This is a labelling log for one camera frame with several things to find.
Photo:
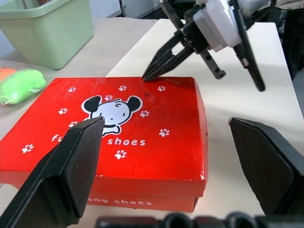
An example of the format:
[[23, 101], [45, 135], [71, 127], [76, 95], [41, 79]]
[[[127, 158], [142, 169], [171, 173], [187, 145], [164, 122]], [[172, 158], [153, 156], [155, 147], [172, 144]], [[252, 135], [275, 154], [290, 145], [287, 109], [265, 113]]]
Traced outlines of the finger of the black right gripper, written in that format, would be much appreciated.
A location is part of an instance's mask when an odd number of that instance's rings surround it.
[[174, 55], [172, 51], [165, 56], [161, 57], [156, 61], [156, 69], [153, 72], [153, 77], [159, 77], [174, 70], [179, 66], [184, 60], [186, 60], [193, 53], [192, 48], [184, 48], [178, 54]]
[[180, 42], [181, 37], [174, 35], [155, 54], [143, 74], [143, 81], [149, 82], [155, 78], [173, 70], [182, 61], [182, 54], [173, 54], [172, 49]]

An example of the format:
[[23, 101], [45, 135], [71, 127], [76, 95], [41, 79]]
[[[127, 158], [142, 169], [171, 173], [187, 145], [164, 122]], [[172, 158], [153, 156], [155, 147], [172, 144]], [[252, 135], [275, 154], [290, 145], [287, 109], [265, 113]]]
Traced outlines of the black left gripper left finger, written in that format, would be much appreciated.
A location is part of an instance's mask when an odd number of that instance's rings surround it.
[[28, 176], [0, 217], [2, 228], [66, 228], [83, 216], [95, 178], [104, 118], [70, 128]]

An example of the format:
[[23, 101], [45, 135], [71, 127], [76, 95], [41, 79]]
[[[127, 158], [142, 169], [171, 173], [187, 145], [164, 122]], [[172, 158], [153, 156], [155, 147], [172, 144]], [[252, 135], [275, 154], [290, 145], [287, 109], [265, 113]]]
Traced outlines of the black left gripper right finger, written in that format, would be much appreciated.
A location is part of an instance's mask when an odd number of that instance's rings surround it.
[[242, 171], [266, 215], [303, 215], [304, 157], [275, 128], [232, 117]]

